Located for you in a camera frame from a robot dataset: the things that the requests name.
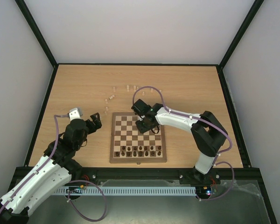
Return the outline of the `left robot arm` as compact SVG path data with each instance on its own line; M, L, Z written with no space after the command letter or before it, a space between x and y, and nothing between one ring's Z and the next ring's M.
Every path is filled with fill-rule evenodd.
M101 128L99 113L83 120L78 108L70 110L65 131L56 132L37 164L5 195L0 197L0 224L26 224L34 211L56 190L79 177L82 167L73 157L87 136Z

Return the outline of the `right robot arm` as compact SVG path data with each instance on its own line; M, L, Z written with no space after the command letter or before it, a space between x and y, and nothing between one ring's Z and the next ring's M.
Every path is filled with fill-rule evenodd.
M227 131L211 112L185 113L159 103L150 106L141 99L133 102L131 109L139 116L136 127L140 133L152 131L158 126L171 126L191 133L200 151L194 166L194 177L200 183L210 178L210 170L220 154L219 149L226 140L230 140Z

